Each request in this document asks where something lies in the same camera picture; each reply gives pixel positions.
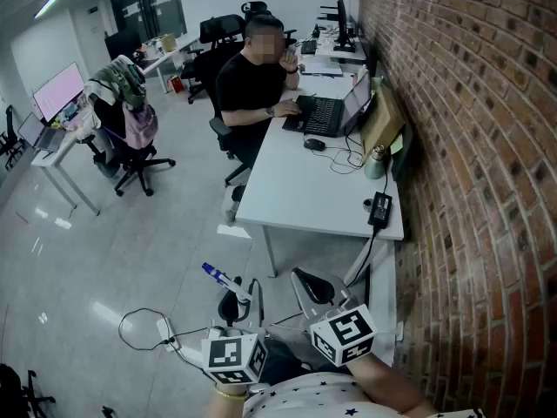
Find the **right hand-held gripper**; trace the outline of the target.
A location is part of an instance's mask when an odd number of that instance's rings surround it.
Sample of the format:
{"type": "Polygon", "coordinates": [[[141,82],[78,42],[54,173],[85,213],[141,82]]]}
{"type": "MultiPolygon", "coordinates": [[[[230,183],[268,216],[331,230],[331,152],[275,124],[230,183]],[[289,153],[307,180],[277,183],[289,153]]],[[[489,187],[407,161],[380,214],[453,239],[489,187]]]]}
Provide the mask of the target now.
{"type": "Polygon", "coordinates": [[[310,342],[329,362],[341,367],[371,353],[377,326],[341,278],[296,267],[291,281],[310,342]]]}

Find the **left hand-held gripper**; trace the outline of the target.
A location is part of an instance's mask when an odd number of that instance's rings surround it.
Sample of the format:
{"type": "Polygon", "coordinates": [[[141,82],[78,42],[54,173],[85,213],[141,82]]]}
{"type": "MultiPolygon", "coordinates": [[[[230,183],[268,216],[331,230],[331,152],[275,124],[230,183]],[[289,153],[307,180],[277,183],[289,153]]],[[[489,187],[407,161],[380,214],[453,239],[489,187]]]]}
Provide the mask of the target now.
{"type": "Polygon", "coordinates": [[[212,380],[223,385],[259,383],[268,350],[265,346],[265,316],[262,287],[257,279],[250,284],[252,300],[226,289],[218,303],[218,316],[233,326],[250,313],[250,328],[210,327],[201,341],[201,368],[212,380]]]}

